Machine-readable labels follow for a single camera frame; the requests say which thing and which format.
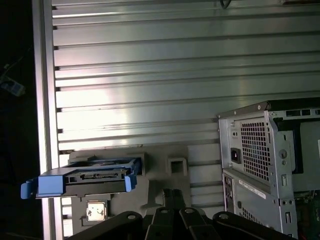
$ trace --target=label sticker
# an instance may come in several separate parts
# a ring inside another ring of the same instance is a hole
[[[239,180],[239,184],[244,186],[246,189],[250,190],[251,192],[259,195],[263,199],[267,198],[266,195],[263,192],[259,191],[258,189],[255,189],[253,186],[250,186],[249,184],[246,184],[245,182],[243,182],[241,180]]]

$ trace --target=power supply fan grille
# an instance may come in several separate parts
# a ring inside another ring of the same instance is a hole
[[[244,170],[268,182],[270,150],[267,147],[265,123],[242,123],[241,142]]]
[[[239,214],[240,217],[243,217],[245,219],[248,219],[250,221],[253,221],[257,224],[263,225],[260,221],[258,221],[255,216],[253,216],[248,210],[246,210],[244,207],[242,208],[242,213]]]

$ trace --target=computer case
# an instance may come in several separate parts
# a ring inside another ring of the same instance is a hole
[[[320,97],[218,115],[227,211],[298,238],[295,193],[320,189]]]

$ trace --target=dark background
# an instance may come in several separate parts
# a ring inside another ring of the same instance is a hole
[[[41,201],[20,199],[20,185],[39,175],[32,1],[0,0],[0,19],[1,73],[24,56],[6,75],[26,88],[20,97],[0,88],[0,237],[30,239],[7,234],[14,233],[42,239]]]

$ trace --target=ribbed metal surface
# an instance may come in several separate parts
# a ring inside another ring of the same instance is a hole
[[[209,215],[223,204],[216,114],[320,96],[318,5],[51,3],[60,154],[187,143],[193,205]]]

